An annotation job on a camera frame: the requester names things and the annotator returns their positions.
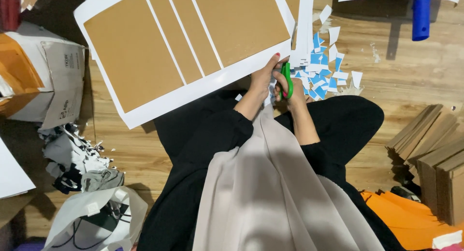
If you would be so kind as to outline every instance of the black clothing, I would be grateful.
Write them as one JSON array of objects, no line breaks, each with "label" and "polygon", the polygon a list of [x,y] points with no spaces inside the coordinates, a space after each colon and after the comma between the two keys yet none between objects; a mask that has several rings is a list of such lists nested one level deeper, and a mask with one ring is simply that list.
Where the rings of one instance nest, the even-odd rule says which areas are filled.
[{"label": "black clothing", "polygon": [[[216,91],[154,120],[173,167],[142,227],[138,251],[192,249],[209,163],[215,153],[240,147],[253,133],[252,122],[233,110],[238,93]],[[359,96],[332,97],[307,106],[321,141],[301,148],[315,173],[346,192],[386,251],[404,250],[358,191],[346,182],[345,165],[380,128],[383,111]],[[293,132],[289,112],[275,120]]]}]

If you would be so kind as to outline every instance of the beige fabric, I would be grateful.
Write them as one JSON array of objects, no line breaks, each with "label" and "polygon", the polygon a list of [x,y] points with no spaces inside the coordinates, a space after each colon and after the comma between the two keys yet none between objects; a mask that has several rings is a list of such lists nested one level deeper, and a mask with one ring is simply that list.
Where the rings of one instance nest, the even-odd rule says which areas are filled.
[{"label": "beige fabric", "polygon": [[194,251],[381,251],[348,195],[312,170],[266,107],[241,147],[216,153],[201,196]]}]

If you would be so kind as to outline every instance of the blue plastic tube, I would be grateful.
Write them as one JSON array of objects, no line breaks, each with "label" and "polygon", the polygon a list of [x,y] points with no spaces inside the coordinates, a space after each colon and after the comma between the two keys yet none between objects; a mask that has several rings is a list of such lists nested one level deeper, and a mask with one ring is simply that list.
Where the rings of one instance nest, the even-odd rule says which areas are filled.
[{"label": "blue plastic tube", "polygon": [[430,36],[430,0],[414,0],[413,41],[425,40]]}]

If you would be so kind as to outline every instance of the wooden floor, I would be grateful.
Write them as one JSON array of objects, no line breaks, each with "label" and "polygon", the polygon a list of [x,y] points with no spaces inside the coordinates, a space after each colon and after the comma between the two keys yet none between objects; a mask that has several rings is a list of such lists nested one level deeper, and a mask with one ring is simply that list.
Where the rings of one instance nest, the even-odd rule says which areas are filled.
[{"label": "wooden floor", "polygon": [[[357,9],[364,6],[370,11],[381,9],[375,14],[380,17],[368,17],[359,15],[360,11],[351,15],[354,12],[346,9],[346,4],[341,7],[333,0],[315,0],[314,12],[320,12],[327,4],[334,7],[331,26],[341,26],[336,45],[339,52],[346,54],[342,70],[362,71],[361,85],[365,89],[361,96],[377,103],[385,112],[381,129],[347,165],[347,180],[358,189],[389,190],[398,182],[393,180],[392,160],[384,148],[386,142],[429,104],[456,106],[455,114],[464,119],[464,8],[462,4],[455,7],[454,3],[442,1],[437,20],[431,26],[431,37],[412,42],[410,21],[392,19],[389,12],[397,15],[398,10],[392,10],[391,6],[378,8],[369,2],[351,5]],[[314,30],[320,26],[316,21]],[[328,34],[321,37],[328,42]],[[372,46],[379,55],[378,63]],[[163,189],[171,162],[154,125],[146,123],[127,129],[95,61],[90,60],[89,70],[81,113],[83,134],[88,140],[103,141],[106,150],[102,155],[114,159],[114,165],[126,172],[125,185],[137,190],[151,207]],[[28,205],[27,236],[47,236],[54,213],[67,197],[60,192],[48,192]]]}]

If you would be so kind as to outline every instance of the scissor handle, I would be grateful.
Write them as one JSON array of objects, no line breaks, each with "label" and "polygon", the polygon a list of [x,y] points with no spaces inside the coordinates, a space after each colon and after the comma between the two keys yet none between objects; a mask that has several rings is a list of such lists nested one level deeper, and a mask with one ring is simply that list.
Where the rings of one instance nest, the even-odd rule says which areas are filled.
[{"label": "scissor handle", "polygon": [[287,80],[287,84],[289,86],[289,90],[287,94],[283,92],[282,85],[280,86],[280,99],[282,98],[290,99],[291,96],[293,95],[293,82],[291,81],[291,78],[290,78],[290,63],[288,62],[283,63],[280,73],[283,76],[285,76],[285,79]]}]

